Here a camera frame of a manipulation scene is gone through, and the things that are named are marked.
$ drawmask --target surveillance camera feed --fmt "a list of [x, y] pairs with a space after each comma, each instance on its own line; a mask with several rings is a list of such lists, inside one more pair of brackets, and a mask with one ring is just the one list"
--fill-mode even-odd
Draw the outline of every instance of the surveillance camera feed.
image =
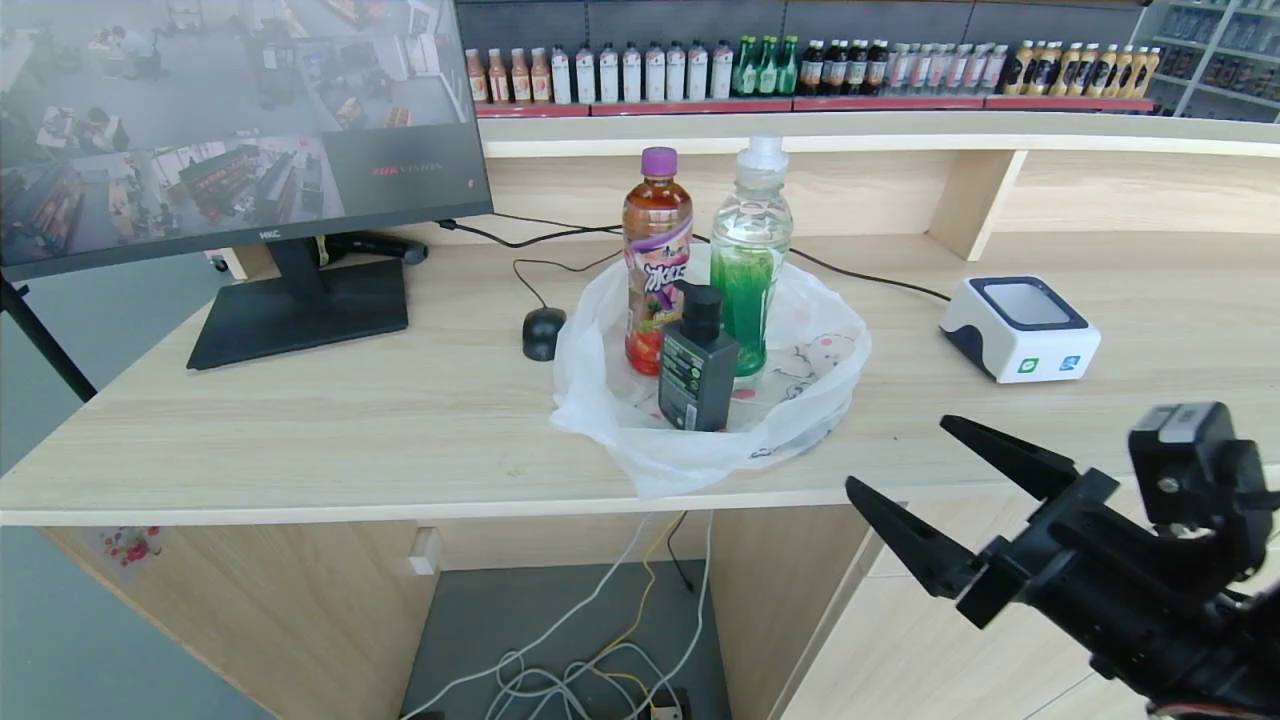
[[0, 0], [0, 54], [6, 269], [488, 208], [452, 0]]

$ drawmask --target green bottle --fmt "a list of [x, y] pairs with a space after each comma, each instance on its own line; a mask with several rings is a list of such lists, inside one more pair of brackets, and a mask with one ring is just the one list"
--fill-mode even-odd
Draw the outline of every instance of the green bottle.
[[733, 95], [744, 97], [755, 92], [755, 36], [744, 35], [737, 47], [737, 67], [733, 68]]
[[786, 44], [782, 46], [782, 56], [786, 58], [786, 63], [778, 70], [778, 95], [795, 95], [796, 94], [796, 78], [800, 76], [800, 68], [796, 65], [796, 44], [800, 38], [788, 35], [786, 37]]
[[764, 47], [760, 49], [760, 68], [756, 76], [756, 90], [760, 95], [773, 95], [778, 91], [778, 38], [772, 35], [764, 36]]

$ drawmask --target tripod leg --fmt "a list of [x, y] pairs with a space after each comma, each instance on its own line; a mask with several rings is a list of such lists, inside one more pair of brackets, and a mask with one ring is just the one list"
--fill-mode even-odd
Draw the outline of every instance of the tripod leg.
[[76, 363], [67, 355], [63, 346], [58, 345], [54, 336], [49, 333], [49, 328], [40, 322], [40, 318], [31, 310], [27, 301], [22, 299], [22, 293], [6, 279], [0, 281], [0, 310], [9, 313], [13, 322], [18, 323], [22, 332], [31, 340], [31, 343], [54, 366], [54, 370], [72, 388], [72, 392], [81, 398], [81, 402], [88, 402], [97, 395], [93, 383], [88, 382], [84, 373], [76, 366]]

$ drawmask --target monitor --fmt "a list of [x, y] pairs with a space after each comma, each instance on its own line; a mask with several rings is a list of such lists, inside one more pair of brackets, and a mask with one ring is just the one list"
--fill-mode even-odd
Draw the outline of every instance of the monitor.
[[493, 210], [452, 0], [0, 0], [8, 281], [270, 242], [191, 366], [403, 328], [316, 237]]

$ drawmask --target white plastic bag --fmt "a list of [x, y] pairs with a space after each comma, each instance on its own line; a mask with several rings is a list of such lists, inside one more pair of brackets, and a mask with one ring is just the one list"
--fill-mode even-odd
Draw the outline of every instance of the white plastic bag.
[[[710, 249], [691, 250], [685, 278], [705, 283]], [[845, 300], [785, 263], [759, 383], [733, 393], [726, 432], [677, 430], [658, 411], [658, 379], [626, 360], [626, 297], [622, 260], [582, 291], [556, 346], [558, 409], [550, 420], [603, 445], [640, 497], [694, 492], [739, 468], [764, 468], [813, 447], [849, 411], [872, 351], [867, 324]]]

